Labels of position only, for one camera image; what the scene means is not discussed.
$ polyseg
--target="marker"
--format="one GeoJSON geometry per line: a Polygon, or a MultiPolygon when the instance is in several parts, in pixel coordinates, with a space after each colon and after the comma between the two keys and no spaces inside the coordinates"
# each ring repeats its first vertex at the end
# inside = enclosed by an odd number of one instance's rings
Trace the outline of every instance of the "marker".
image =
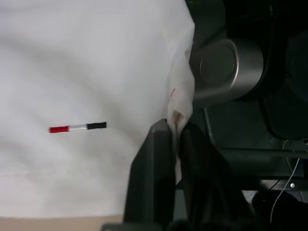
{"type": "Polygon", "coordinates": [[[63,127],[51,127],[49,128],[49,133],[58,133],[58,132],[69,132],[77,130],[90,130],[97,128],[106,128],[107,123],[93,123],[93,124],[83,124],[83,125],[72,125],[72,126],[63,126],[63,127]]]}

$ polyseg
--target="wooden surface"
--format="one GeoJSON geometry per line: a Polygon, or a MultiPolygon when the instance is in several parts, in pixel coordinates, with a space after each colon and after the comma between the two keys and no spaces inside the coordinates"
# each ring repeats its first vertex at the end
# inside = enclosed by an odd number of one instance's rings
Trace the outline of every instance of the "wooden surface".
{"type": "Polygon", "coordinates": [[[89,218],[0,218],[1,231],[100,231],[105,223],[120,223],[122,216],[89,218]]]}

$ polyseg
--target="wire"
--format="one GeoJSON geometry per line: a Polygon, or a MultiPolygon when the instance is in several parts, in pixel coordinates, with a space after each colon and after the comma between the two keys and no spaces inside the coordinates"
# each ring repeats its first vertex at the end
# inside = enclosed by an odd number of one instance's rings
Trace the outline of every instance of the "wire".
{"type": "Polygon", "coordinates": [[[270,212],[270,223],[271,223],[272,218],[273,218],[273,211],[274,211],[275,205],[276,205],[276,203],[277,203],[279,197],[281,196],[281,194],[283,193],[283,191],[285,190],[285,188],[286,188],[287,185],[289,184],[291,178],[293,177],[293,175],[294,175],[294,173],[295,173],[295,170],[296,170],[296,168],[297,168],[297,165],[298,165],[299,160],[300,160],[300,158],[297,159],[297,163],[296,163],[296,165],[295,165],[295,167],[294,167],[294,170],[293,170],[293,172],[292,172],[292,174],[291,174],[289,180],[288,180],[287,183],[285,184],[284,188],[281,190],[280,194],[277,196],[277,198],[276,198],[276,200],[275,200],[275,202],[274,202],[274,204],[273,204],[273,207],[271,208],[271,212],[270,212]]]}
{"type": "Polygon", "coordinates": [[[274,183],[273,186],[271,186],[268,190],[271,190],[272,188],[274,188],[278,184],[279,181],[280,180],[276,181],[276,183],[274,183]]]}
{"type": "Polygon", "coordinates": [[[285,142],[283,142],[282,150],[284,150],[284,146],[285,146],[285,144],[286,144],[288,141],[289,141],[289,140],[285,140],[285,142]]]}
{"type": "MultiPolygon", "coordinates": [[[[290,172],[292,173],[293,170],[292,170],[292,167],[291,167],[291,165],[290,165],[289,159],[286,157],[285,160],[287,161],[288,166],[289,166],[289,169],[290,169],[290,172]]],[[[301,199],[302,199],[302,202],[305,203],[305,199],[304,199],[304,196],[303,196],[302,192],[301,192],[301,191],[298,191],[298,192],[299,192],[299,195],[300,195],[300,197],[301,197],[301,199]]]]}

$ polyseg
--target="white fabric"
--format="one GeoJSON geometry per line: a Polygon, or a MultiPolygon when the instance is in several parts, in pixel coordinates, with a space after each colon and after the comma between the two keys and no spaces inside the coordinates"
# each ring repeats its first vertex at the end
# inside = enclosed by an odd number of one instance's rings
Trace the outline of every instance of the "white fabric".
{"type": "Polygon", "coordinates": [[[193,30],[183,0],[0,0],[0,216],[122,214],[149,127],[192,113],[193,30]]]}

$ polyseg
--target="white sheet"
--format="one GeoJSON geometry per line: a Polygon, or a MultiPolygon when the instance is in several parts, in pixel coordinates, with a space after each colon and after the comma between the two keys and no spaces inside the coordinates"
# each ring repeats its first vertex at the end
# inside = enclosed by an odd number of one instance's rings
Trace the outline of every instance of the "white sheet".
{"type": "Polygon", "coordinates": [[[192,113],[193,29],[183,0],[1,0],[0,216],[122,214],[149,127],[192,113]]]}

